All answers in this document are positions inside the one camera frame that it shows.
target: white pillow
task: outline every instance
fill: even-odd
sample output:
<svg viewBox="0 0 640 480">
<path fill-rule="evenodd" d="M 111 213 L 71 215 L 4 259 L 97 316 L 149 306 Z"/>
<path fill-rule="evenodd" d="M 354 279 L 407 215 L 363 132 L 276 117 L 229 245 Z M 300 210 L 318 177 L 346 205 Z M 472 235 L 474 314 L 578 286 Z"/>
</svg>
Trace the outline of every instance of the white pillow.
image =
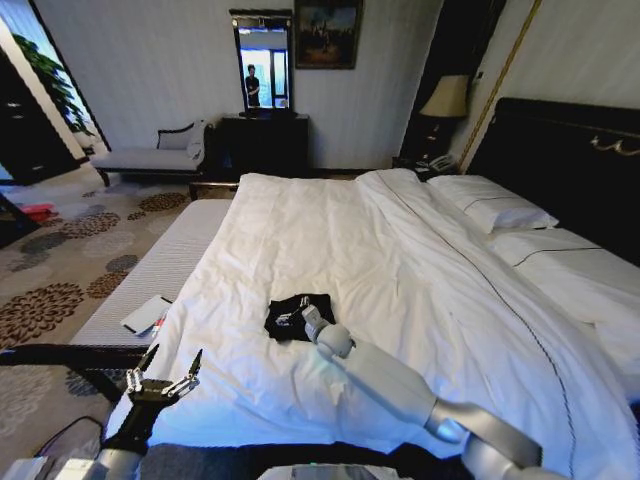
<svg viewBox="0 0 640 480">
<path fill-rule="evenodd" d="M 202 160 L 204 160 L 204 129 L 206 126 L 207 122 L 205 120 L 195 122 L 189 144 L 187 145 L 187 155 L 193 160 L 196 166 L 200 165 Z"/>
<path fill-rule="evenodd" d="M 194 123 L 180 130 L 158 130 L 158 150 L 185 150 L 193 136 Z"/>
<path fill-rule="evenodd" d="M 561 228 L 504 233 L 490 248 L 570 320 L 593 326 L 622 372 L 640 380 L 640 268 Z"/>
<path fill-rule="evenodd" d="M 558 223 L 540 207 L 484 177 L 441 175 L 429 184 L 487 234 L 497 228 L 549 228 Z"/>
</svg>

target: white phone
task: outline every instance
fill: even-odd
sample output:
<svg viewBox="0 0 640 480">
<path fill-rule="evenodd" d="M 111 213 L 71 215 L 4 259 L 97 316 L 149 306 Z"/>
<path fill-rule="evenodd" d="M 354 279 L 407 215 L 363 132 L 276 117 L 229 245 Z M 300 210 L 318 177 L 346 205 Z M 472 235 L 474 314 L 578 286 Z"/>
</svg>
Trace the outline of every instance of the white phone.
<svg viewBox="0 0 640 480">
<path fill-rule="evenodd" d="M 155 295 L 121 320 L 120 325 L 135 335 L 142 335 L 153 327 L 170 306 L 171 301 L 161 295 Z"/>
<path fill-rule="evenodd" d="M 418 162 L 418 167 L 416 168 L 416 172 L 428 172 L 429 170 L 433 170 L 437 173 L 444 172 L 445 170 L 449 170 L 455 167 L 456 161 L 453 159 L 451 155 L 442 155 L 430 162 Z"/>
</svg>

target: carpet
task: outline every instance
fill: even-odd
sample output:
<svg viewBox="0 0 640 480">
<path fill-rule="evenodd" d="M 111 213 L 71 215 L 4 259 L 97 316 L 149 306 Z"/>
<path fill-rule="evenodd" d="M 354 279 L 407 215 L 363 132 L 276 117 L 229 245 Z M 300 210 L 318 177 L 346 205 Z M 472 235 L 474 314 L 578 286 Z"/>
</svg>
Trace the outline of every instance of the carpet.
<svg viewBox="0 0 640 480">
<path fill-rule="evenodd" d="M 122 181 L 105 188 L 88 164 L 29 187 L 3 187 L 13 203 L 52 203 L 57 215 L 0 250 L 0 349 L 68 343 L 189 204 L 187 185 Z M 206 198 L 232 198 L 228 190 Z M 64 367 L 0 367 L 0 473 L 31 457 L 82 415 L 105 422 L 111 405 Z M 81 421 L 47 454 L 92 457 L 99 429 Z M 54 478 L 55 471 L 48 478 Z"/>
</svg>

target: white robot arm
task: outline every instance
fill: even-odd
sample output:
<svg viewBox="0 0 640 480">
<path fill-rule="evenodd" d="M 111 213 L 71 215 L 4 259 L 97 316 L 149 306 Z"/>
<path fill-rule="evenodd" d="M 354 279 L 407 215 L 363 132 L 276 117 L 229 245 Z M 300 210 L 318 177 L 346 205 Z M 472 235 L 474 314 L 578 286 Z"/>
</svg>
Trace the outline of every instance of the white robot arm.
<svg viewBox="0 0 640 480">
<path fill-rule="evenodd" d="M 418 372 L 375 345 L 354 341 L 345 327 L 327 322 L 313 305 L 302 315 L 320 355 L 396 417 L 422 425 L 445 442 L 466 441 L 462 462 L 476 479 L 565 478 L 539 468 L 542 448 L 508 423 L 478 405 L 438 398 Z"/>
<path fill-rule="evenodd" d="M 202 350 L 198 352 L 188 373 L 178 380 L 144 378 L 144 372 L 158 351 L 156 344 L 140 360 L 138 366 L 127 370 L 127 395 L 131 410 L 118 432 L 108 438 L 96 460 L 70 459 L 56 480 L 136 480 L 142 457 L 147 454 L 147 440 L 153 424 L 162 410 L 198 386 L 198 371 Z"/>
</svg>

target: telephone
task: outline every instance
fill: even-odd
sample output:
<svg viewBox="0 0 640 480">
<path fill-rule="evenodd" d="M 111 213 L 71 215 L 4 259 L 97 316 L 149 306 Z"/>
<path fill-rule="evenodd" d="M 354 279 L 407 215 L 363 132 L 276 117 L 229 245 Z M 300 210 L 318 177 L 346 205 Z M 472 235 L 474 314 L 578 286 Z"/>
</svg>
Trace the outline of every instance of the telephone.
<svg viewBox="0 0 640 480">
<path fill-rule="evenodd" d="M 435 173 L 443 173 L 448 170 L 453 170 L 456 167 L 457 162 L 453 159 L 452 155 L 442 155 L 430 162 L 426 160 L 418 160 L 416 162 L 416 172 L 425 173 L 434 171 Z"/>
</svg>

